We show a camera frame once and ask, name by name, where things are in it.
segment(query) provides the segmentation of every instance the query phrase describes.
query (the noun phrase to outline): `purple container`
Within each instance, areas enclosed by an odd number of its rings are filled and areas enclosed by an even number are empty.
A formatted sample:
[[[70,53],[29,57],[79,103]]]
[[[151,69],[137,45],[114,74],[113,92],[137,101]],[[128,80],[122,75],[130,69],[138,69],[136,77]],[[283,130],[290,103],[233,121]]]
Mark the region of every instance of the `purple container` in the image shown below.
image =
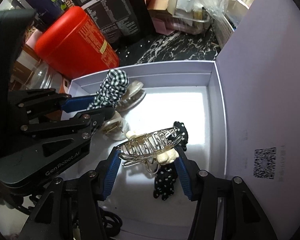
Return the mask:
[[[25,0],[36,9],[39,19],[47,26],[51,26],[67,9],[63,0]]]

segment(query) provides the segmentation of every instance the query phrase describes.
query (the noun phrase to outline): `marble surface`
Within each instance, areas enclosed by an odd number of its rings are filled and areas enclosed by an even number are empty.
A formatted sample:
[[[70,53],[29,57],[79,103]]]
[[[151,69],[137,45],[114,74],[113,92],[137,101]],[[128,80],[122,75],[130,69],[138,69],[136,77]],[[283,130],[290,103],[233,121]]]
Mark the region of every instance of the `marble surface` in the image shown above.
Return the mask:
[[[217,38],[209,28],[205,35],[175,31],[169,36],[149,36],[118,49],[117,55],[120,66],[129,66],[169,60],[215,60],[219,52]]]

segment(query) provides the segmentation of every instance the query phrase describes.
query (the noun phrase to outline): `qr code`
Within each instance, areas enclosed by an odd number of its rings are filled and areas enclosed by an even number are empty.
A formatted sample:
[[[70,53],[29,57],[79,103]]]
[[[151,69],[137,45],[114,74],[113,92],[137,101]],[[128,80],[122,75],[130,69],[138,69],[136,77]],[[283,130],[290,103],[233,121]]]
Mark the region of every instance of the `qr code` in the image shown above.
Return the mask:
[[[253,176],[274,179],[276,153],[277,148],[255,150]]]

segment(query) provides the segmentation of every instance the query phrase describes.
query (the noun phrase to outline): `red plastic bottle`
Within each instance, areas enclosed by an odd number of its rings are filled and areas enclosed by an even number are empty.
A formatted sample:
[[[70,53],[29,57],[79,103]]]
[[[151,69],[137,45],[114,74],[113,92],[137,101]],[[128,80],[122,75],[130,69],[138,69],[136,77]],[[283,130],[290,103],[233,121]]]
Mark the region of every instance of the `red plastic bottle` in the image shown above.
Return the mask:
[[[34,50],[69,79],[119,66],[117,54],[79,6],[69,8],[51,25]]]

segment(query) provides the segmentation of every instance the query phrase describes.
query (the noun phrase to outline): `yellow label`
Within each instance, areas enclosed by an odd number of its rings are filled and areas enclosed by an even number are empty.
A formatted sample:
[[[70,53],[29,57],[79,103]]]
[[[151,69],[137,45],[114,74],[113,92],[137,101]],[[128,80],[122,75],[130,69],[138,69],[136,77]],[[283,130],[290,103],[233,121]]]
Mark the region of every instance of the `yellow label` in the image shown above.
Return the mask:
[[[101,54],[103,54],[105,52],[107,44],[108,44],[108,42],[106,40],[104,40],[104,42],[101,46],[101,49],[100,49]]]

